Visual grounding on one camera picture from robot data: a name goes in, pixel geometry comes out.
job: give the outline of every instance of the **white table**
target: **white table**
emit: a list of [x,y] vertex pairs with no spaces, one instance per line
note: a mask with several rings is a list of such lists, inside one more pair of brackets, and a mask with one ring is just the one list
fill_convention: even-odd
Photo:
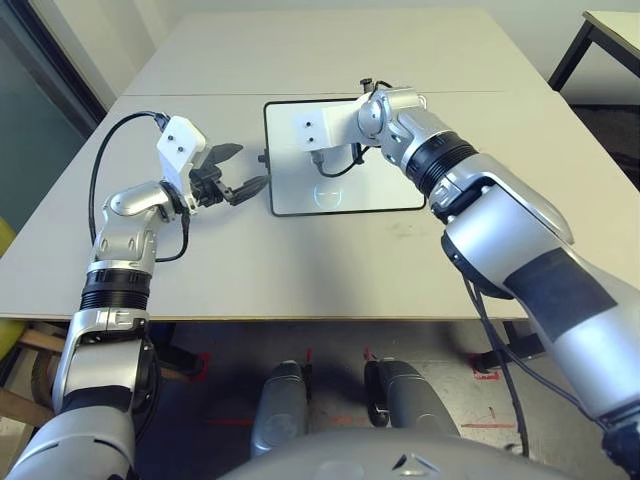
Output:
[[[438,15],[441,19],[450,17],[452,22],[458,15],[462,19],[484,18],[485,27],[488,22],[486,15],[476,10],[421,11],[420,15],[428,21],[435,21]],[[86,224],[90,169],[105,133],[125,114],[141,109],[180,114],[198,125],[211,142],[245,145],[245,150],[222,165],[223,179],[231,186],[264,172],[257,163],[257,155],[265,145],[263,105],[278,99],[322,95],[295,80],[294,71],[280,72],[284,83],[272,83],[270,93],[230,94],[236,87],[236,93],[264,87],[266,83],[259,84],[259,79],[276,80],[278,73],[264,70],[263,65],[251,81],[238,77],[236,84],[229,80],[231,76],[223,76],[225,80],[215,87],[217,93],[206,92],[202,89],[207,82],[202,78],[213,73],[212,67],[198,68],[203,64],[190,60],[186,53],[176,57],[173,64],[168,62],[171,56],[167,52],[177,54],[180,49],[175,44],[185,46],[185,38],[192,39],[191,55],[201,58],[206,48],[194,41],[192,28],[207,21],[221,27],[229,24],[231,17],[224,16],[224,22],[216,16],[187,18],[150,61],[128,95],[116,102],[0,260],[0,316],[67,319],[77,308],[90,250]],[[476,35],[466,33],[471,51],[478,44],[487,43],[480,34],[485,31],[495,40],[488,43],[496,51],[515,52],[508,60],[494,58],[493,63],[484,65],[483,70],[494,73],[493,79],[482,76],[485,74],[478,76],[477,63],[473,68],[463,68],[465,62],[459,62],[455,75],[446,69],[429,71],[424,65],[425,70],[420,73],[412,70],[412,63],[404,69],[402,64],[396,65],[399,70],[391,76],[393,70],[383,70],[379,61],[376,65],[391,81],[407,78],[411,83],[410,77],[415,74],[423,86],[445,88],[449,79],[456,89],[463,89],[460,82],[464,81],[469,90],[491,90],[430,93],[426,88],[420,89],[427,95],[430,108],[463,138],[479,150],[492,153],[565,214],[580,254],[640,286],[640,196],[564,100],[544,82],[539,84],[533,68],[521,62],[521,54],[497,27],[493,29],[493,33],[486,32],[486,28]],[[274,36],[280,38],[278,29]],[[379,46],[378,58],[399,50],[400,45],[392,43],[392,38]],[[431,43],[438,38],[435,35]],[[440,55],[447,51],[445,45],[440,43]],[[217,55],[216,69],[220,72],[236,68],[236,57],[228,48],[231,47],[227,47],[226,54],[213,49],[211,57]],[[485,50],[489,61],[492,49]],[[226,63],[222,62],[222,55],[227,55]],[[163,62],[168,76],[154,77],[152,73],[158,73]],[[181,75],[171,73],[176,63],[190,70],[183,70]],[[245,73],[250,71],[246,66],[242,68]],[[309,66],[301,72],[312,78]],[[318,76],[314,80],[316,88],[331,82],[336,82],[333,85],[337,88],[336,78],[342,76],[345,84],[355,85],[370,70],[350,71],[348,75],[334,69],[314,72]],[[510,86],[504,82],[505,78],[514,80],[514,75],[521,75],[522,83],[514,81]],[[143,84],[148,89],[144,95]],[[283,85],[292,91],[307,85],[309,91],[285,95],[276,91],[286,90]],[[114,136],[101,168],[98,202],[114,191],[159,178],[157,138],[157,129],[148,120],[136,120]],[[459,274],[441,251],[443,227],[428,211],[276,218],[268,203],[265,191],[239,207],[218,205],[194,218],[185,257],[157,266],[149,304],[154,319],[475,318]],[[160,255],[174,253],[179,244],[176,223],[162,231]],[[496,318],[524,317],[515,302],[490,301],[488,308]]]
[[483,10],[187,16],[125,95],[360,93],[375,77],[425,92],[547,90]]

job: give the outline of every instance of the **black cable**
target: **black cable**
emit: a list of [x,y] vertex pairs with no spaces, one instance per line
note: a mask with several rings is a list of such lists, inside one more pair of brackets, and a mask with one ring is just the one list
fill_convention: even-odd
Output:
[[[486,317],[487,314],[486,314],[486,308],[484,306],[484,301],[482,299],[482,293],[479,290],[477,290],[477,287],[475,287],[474,290],[476,291],[476,296],[475,296],[475,301],[472,298],[472,302],[474,306],[476,306],[476,310],[478,311],[480,316],[483,315],[481,312],[484,312],[484,316]],[[533,370],[531,367],[529,367],[526,363],[524,363],[524,361],[520,357],[518,357],[507,345],[504,344],[504,342],[498,335],[498,332],[496,332],[496,329],[491,324],[491,322],[489,322],[489,327],[492,330],[493,335],[495,335],[495,337],[497,338],[498,343],[500,344],[501,350],[507,354],[507,356],[511,359],[513,363],[515,363],[518,367],[520,367],[527,375],[531,376],[533,379],[535,379],[536,381],[538,381],[539,383],[547,387],[549,390],[553,391],[557,395],[560,395],[569,403],[573,404],[580,411],[580,413],[582,413],[582,415],[584,415],[589,421],[594,422],[603,431],[607,431],[607,427],[604,425],[604,423],[602,423],[598,419],[594,419],[589,416],[589,414],[582,408],[580,401],[576,397],[574,397],[569,392],[567,392],[563,388],[553,383],[551,380],[543,377],[541,374],[539,374],[538,372]]]
[[[487,337],[489,337],[491,348],[496,352],[498,361],[500,362],[500,369],[502,370],[502,375],[504,376],[504,380],[507,384],[507,389],[509,390],[509,394],[511,395],[511,403],[513,404],[513,410],[516,414],[518,433],[520,434],[520,441],[522,442],[522,456],[529,458],[529,434],[527,432],[527,424],[524,419],[524,412],[522,410],[520,397],[518,396],[516,386],[513,383],[513,378],[511,377],[511,372],[509,372],[509,367],[507,366],[507,362],[504,357],[504,355],[506,354],[502,348],[504,344],[498,337],[495,329],[492,328],[493,325],[491,325],[491,322],[489,321],[489,318],[487,316],[487,312],[484,310],[484,305],[480,303],[480,301],[476,298],[473,291],[471,290],[471,283],[469,282],[469,280],[467,280],[466,277],[463,276],[462,278],[464,280],[464,286],[467,289],[467,293],[469,294],[469,298],[471,298],[473,306],[476,308],[478,314],[480,315],[480,321],[484,326]],[[480,291],[477,289],[477,286],[474,285],[474,289],[476,291],[476,295],[480,295]]]
[[[91,170],[91,180],[89,182],[89,204],[88,204],[88,213],[89,213],[89,234],[91,236],[91,244],[93,245],[96,241],[96,219],[95,219],[95,196],[96,196],[96,183],[98,181],[98,171],[100,169],[100,164],[102,163],[102,156],[109,144],[109,140],[116,133],[116,131],[125,123],[140,117],[152,117],[161,131],[164,130],[164,127],[169,122],[169,116],[164,113],[152,112],[149,110],[143,110],[140,112],[132,113],[131,115],[127,115],[124,118],[121,118],[111,129],[107,132],[102,143],[100,144],[100,148],[98,148],[98,153],[96,154],[96,158],[93,162],[93,169]],[[189,245],[189,223],[190,216],[189,211],[184,210],[182,213],[182,248],[180,251],[173,255],[172,257],[166,258],[157,258],[156,263],[164,263],[171,262],[173,260],[177,260],[182,257],[184,253],[187,251],[187,246]]]
[[100,148],[98,149],[98,153],[96,154],[96,158],[93,162],[93,169],[91,170],[91,180],[89,181],[89,234],[91,235],[91,245],[96,241],[96,219],[95,219],[95,197],[96,197],[96,182],[98,181],[98,170],[100,169],[100,163],[102,162],[102,155],[104,154],[105,149],[107,148],[107,144],[114,133],[125,123],[140,117],[153,117],[157,118],[159,115],[156,112],[150,112],[148,110],[144,110],[141,112],[132,113],[131,115],[127,115],[126,117],[120,119],[118,123],[116,123],[111,130],[107,133],[107,135],[102,140],[100,144]]
[[191,215],[189,214],[188,208],[185,208],[182,211],[180,223],[182,224],[182,248],[172,257],[156,258],[156,263],[173,262],[174,260],[179,259],[187,251],[187,247],[189,246],[189,225],[191,224]]
[[142,440],[142,437],[144,437],[144,434],[149,429],[149,425],[151,425],[151,421],[153,420],[153,417],[156,416],[156,412],[158,411],[158,404],[160,403],[162,370],[160,369],[160,359],[158,358],[158,352],[156,351],[155,347],[153,349],[153,364],[154,364],[154,372],[156,377],[153,385],[153,392],[151,393],[153,397],[151,399],[151,406],[149,407],[149,410],[147,411],[147,414],[144,417],[144,422],[142,423],[140,430],[138,430],[138,433],[136,434],[136,443]]
[[327,173],[322,169],[322,163],[316,163],[316,167],[318,168],[318,173],[320,173],[320,175],[322,175],[323,177],[327,177],[327,178],[340,177],[340,176],[344,175],[345,173],[347,173],[349,170],[351,170],[356,165],[361,165],[362,163],[364,163],[363,157],[364,157],[364,154],[367,152],[367,150],[369,150],[369,148],[371,148],[371,147],[364,147],[360,151],[358,156],[353,159],[353,162],[351,162],[351,164],[348,167],[345,167],[344,169],[342,169],[342,170],[340,170],[339,172],[336,172],[336,173]]

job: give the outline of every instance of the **yellow chair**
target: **yellow chair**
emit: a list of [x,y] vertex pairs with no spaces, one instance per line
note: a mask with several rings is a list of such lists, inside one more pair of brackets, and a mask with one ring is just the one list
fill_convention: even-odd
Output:
[[7,251],[14,238],[16,238],[16,234],[13,233],[9,224],[0,217],[0,257]]
[[[16,234],[7,222],[0,217],[0,257],[7,251],[14,238],[16,238]],[[27,322],[0,318],[0,360],[9,353],[26,326]]]

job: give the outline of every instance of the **white board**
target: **white board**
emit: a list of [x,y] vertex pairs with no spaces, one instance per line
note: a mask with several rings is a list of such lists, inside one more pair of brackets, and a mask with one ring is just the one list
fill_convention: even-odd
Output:
[[[271,173],[271,211],[277,216],[417,210],[425,198],[404,174],[384,159],[380,149],[364,154],[356,165],[337,178],[318,173],[311,155],[298,147],[293,126],[296,115],[338,101],[271,102],[264,107],[267,155]],[[341,171],[353,161],[350,146],[325,156],[324,171]]]

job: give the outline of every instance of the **red tape marking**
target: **red tape marking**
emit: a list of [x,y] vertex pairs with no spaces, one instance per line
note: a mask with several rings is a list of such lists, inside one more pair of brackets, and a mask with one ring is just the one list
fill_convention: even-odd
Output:
[[516,428],[513,423],[464,423],[462,428]]
[[210,425],[246,426],[253,425],[250,418],[207,418],[205,420]]
[[350,425],[353,423],[353,418],[352,417],[331,417],[329,421],[337,425]]
[[202,383],[207,379],[207,374],[209,373],[209,360],[211,360],[210,353],[199,353],[198,358],[202,359],[202,371],[191,377],[189,380],[193,383]]
[[469,365],[471,366],[471,370],[473,370],[473,378],[475,378],[476,380],[489,380],[493,382],[500,380],[500,372],[498,372],[497,370],[493,373],[482,373],[476,370],[476,368],[473,366],[473,359],[478,355],[478,353],[469,354]]

